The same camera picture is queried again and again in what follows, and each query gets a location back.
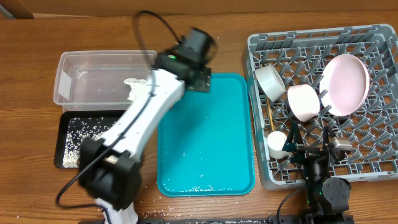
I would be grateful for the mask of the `small pink bowl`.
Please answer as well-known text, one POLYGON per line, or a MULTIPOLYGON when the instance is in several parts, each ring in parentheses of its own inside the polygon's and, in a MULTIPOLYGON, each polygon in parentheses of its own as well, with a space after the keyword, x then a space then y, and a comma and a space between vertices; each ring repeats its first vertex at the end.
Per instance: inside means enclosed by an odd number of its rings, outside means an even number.
POLYGON ((291 86, 287 99, 294 116, 301 122, 308 121, 320 111, 318 95, 308 84, 291 86))

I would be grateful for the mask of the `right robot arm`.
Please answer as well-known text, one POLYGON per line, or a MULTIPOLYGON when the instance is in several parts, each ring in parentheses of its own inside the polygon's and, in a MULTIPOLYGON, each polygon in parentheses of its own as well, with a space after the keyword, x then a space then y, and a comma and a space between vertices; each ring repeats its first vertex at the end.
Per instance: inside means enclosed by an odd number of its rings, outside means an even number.
POLYGON ((353 217, 344 216, 349 210, 351 184, 341 177, 332 177, 330 167, 342 161, 353 146, 346 138, 339 138, 329 127, 323 128, 322 147, 306 146, 293 121, 287 140, 282 148, 291 153, 290 162, 298 165, 305 181, 308 208, 299 215, 301 223, 353 223, 353 217))

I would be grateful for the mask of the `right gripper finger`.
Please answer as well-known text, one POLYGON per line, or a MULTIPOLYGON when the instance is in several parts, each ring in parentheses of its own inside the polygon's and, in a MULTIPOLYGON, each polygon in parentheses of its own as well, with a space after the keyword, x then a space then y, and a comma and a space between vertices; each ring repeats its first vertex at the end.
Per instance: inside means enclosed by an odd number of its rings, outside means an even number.
POLYGON ((335 132, 329 125, 323 127, 323 149, 334 147, 333 138, 336 137, 335 132))
POLYGON ((282 150, 285 152, 298 152, 301 147, 303 147, 303 139, 298 124, 293 121, 282 150))

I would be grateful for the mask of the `large pink plate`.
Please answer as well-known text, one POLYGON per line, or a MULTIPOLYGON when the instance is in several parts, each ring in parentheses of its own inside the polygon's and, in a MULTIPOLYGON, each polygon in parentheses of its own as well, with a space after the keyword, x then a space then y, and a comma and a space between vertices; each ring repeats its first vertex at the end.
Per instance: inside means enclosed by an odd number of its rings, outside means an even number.
POLYGON ((334 116, 347 116, 358 110, 369 92, 369 72, 365 64, 351 54, 341 54, 327 64, 319 84, 326 91, 323 106, 334 116))

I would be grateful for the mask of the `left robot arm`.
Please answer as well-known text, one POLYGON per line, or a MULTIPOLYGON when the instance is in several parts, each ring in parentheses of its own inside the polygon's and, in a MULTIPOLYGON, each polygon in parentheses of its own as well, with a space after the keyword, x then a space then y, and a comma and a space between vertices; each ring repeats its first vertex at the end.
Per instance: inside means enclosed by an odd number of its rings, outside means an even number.
POLYGON ((137 223, 133 202, 142 184, 144 147, 186 90, 209 91, 208 62, 205 53, 193 49, 159 54, 151 64, 147 88, 99 139, 83 141, 78 183, 94 198, 105 223, 137 223))

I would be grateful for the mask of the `white cup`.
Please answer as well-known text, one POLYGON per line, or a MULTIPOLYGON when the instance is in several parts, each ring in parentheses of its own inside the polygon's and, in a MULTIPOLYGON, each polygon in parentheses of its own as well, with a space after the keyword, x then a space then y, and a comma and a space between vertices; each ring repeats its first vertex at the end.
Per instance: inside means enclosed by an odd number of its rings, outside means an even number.
POLYGON ((281 131, 273 131, 267 137, 267 145, 269 155, 274 159, 282 159, 288 155, 289 152, 283 151, 283 146, 287 140, 287 136, 281 131))

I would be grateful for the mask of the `white napkin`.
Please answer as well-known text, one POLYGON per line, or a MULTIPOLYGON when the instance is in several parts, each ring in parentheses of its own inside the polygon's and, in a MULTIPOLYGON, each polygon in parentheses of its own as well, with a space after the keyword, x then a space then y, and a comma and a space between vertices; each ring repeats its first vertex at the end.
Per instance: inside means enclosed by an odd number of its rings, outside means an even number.
POLYGON ((131 88, 127 98, 131 102, 134 102, 137 97, 142 96, 149 91, 147 80, 145 79, 127 78, 124 80, 124 84, 131 88))

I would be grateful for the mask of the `grey bowl with rice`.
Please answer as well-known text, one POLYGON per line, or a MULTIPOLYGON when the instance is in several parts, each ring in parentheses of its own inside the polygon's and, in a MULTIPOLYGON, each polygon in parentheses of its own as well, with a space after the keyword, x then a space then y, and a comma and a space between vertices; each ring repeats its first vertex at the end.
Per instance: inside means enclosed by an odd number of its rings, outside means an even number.
POLYGON ((284 94, 285 85, 275 67, 267 65, 256 69, 254 73, 268 99, 275 102, 284 94))

